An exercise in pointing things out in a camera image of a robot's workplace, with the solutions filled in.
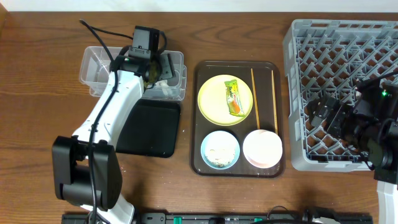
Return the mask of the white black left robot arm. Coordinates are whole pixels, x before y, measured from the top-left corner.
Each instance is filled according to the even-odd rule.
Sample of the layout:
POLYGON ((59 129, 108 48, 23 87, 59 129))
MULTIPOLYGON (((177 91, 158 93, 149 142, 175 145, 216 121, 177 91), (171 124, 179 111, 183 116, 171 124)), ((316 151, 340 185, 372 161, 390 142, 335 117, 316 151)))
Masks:
POLYGON ((121 194, 117 153, 168 158, 174 153, 180 106, 143 97, 157 57, 119 54, 107 86, 86 121, 52 146, 55 195, 89 210, 87 223, 132 223, 134 206, 121 194))

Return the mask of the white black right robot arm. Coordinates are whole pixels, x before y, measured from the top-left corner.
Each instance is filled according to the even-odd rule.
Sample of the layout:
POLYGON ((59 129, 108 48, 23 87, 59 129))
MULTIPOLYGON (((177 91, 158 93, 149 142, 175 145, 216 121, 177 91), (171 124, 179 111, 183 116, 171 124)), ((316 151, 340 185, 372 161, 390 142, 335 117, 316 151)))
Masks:
POLYGON ((374 172, 381 223, 397 223, 397 85, 382 83, 394 75, 358 81, 353 106, 326 95, 307 106, 312 126, 355 147, 374 172))

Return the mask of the green snack wrapper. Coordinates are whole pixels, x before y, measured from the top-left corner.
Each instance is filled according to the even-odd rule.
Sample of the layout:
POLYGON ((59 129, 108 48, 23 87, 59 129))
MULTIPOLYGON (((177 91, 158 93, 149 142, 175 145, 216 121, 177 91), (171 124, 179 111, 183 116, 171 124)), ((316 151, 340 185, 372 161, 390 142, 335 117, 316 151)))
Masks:
POLYGON ((226 87, 226 102, 229 114, 237 117, 245 116, 240 102, 237 80, 225 81, 224 85, 226 87))

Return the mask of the pink bowl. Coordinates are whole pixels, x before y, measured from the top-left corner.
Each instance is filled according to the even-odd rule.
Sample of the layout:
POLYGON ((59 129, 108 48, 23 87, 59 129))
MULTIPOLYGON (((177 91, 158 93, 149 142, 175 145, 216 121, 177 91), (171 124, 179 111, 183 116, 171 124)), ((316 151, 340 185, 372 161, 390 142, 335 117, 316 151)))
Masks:
POLYGON ((282 159, 282 140, 272 131, 264 129, 252 131, 243 141, 243 154, 254 167, 271 168, 282 159))

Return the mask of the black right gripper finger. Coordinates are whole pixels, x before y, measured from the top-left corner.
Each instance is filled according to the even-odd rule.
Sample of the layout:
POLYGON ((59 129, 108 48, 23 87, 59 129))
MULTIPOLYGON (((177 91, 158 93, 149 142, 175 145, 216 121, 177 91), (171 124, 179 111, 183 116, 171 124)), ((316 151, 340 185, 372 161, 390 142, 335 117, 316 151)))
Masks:
POLYGON ((314 127, 319 127, 322 124, 323 120, 325 120, 330 113, 331 108, 329 107, 319 107, 312 109, 312 111, 310 112, 310 124, 314 127))
POLYGON ((320 111, 322 108, 332 108, 335 104, 335 98, 330 95, 323 95, 319 98, 316 98, 312 101, 309 101, 307 104, 307 109, 310 114, 315 114, 317 111, 320 111))

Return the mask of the rice food leftovers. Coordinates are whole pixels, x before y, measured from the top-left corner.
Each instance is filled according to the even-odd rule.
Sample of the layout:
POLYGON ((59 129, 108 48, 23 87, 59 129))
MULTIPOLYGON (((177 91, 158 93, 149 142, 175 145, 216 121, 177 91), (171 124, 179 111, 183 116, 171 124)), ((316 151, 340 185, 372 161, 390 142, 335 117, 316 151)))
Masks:
POLYGON ((235 155, 235 146, 233 144, 214 143, 205 149, 205 157, 214 167, 229 166, 232 164, 235 155))

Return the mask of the blue bowl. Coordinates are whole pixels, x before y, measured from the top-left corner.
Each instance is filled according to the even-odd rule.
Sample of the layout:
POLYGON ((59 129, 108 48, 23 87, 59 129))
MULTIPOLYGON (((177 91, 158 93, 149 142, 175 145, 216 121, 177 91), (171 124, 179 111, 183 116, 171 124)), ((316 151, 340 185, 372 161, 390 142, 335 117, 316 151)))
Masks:
POLYGON ((200 152, 203 161, 217 170, 229 169, 240 156, 238 140, 227 131, 213 131, 201 143, 200 152))

